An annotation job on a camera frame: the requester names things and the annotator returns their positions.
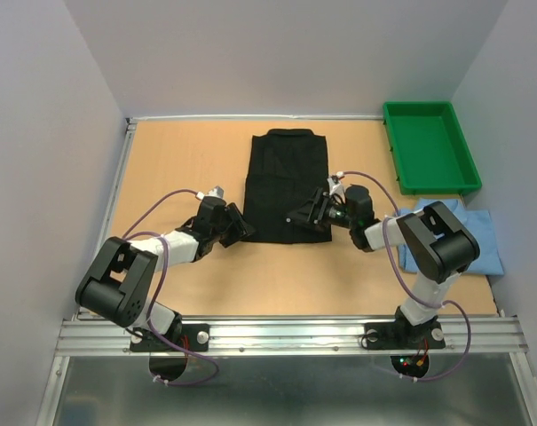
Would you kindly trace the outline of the black long sleeve shirt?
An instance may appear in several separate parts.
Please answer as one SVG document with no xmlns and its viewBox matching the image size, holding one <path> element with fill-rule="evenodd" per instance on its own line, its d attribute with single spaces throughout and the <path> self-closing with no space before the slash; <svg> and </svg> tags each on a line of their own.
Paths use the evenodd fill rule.
<svg viewBox="0 0 537 426">
<path fill-rule="evenodd" d="M 251 139 L 243 217 L 255 228 L 253 243 L 307 244 L 332 241 L 287 221 L 319 187 L 327 185 L 328 146 L 310 129 L 271 129 Z"/>
</svg>

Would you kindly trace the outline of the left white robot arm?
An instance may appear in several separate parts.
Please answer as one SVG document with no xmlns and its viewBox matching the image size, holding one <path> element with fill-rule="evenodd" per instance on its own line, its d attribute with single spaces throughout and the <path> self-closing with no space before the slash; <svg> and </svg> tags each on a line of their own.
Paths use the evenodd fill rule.
<svg viewBox="0 0 537 426">
<path fill-rule="evenodd" d="M 180 343 L 182 329 L 180 315 L 149 295 L 154 273 L 199 261 L 215 244 L 228 248 L 254 232 L 236 204 L 223 199 L 220 187 L 189 193 L 200 201 L 194 216 L 170 233 L 108 238 L 75 292 L 79 306 L 119 327 L 151 331 L 164 350 Z"/>
</svg>

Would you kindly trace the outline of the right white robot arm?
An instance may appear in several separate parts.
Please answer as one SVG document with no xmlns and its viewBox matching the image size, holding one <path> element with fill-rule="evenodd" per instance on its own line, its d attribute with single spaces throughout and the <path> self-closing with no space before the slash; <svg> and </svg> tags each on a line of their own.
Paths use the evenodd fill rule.
<svg viewBox="0 0 537 426">
<path fill-rule="evenodd" d="M 424 336 L 423 324 L 434 320 L 448 301 L 448 289 L 478 259 L 480 247 L 463 223 L 441 201 L 397 217 L 379 220 L 370 192 L 362 185 L 343 186 L 343 173 L 328 178 L 311 198 L 286 214 L 286 221 L 313 231 L 339 226 L 349 231 L 357 249 L 375 252 L 405 246 L 418 268 L 415 284 L 401 287 L 407 300 L 399 307 L 403 319 L 392 325 L 395 341 L 412 346 Z"/>
</svg>

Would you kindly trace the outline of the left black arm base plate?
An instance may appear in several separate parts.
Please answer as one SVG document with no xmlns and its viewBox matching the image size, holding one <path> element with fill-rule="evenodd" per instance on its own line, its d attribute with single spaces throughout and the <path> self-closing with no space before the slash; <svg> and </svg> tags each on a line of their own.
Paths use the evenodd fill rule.
<svg viewBox="0 0 537 426">
<path fill-rule="evenodd" d="M 207 323 L 194 323 L 171 326 L 163 336 L 175 345 L 194 352 L 209 350 L 210 325 Z M 173 351 L 169 345 L 158 338 L 154 333 L 143 328 L 135 328 L 137 336 L 130 337 L 129 350 L 134 353 Z"/>
</svg>

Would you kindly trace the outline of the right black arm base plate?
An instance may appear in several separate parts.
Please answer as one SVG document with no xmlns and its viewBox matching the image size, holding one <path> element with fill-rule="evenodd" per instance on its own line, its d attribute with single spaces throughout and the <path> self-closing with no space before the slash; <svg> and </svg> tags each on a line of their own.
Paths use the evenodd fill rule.
<svg viewBox="0 0 537 426">
<path fill-rule="evenodd" d="M 412 326 L 405 320 L 390 322 L 367 322 L 360 337 L 361 346 L 370 351 L 417 351 L 428 346 L 429 349 L 444 349 L 444 335 L 435 337 L 433 332 L 441 330 L 438 321 Z"/>
</svg>

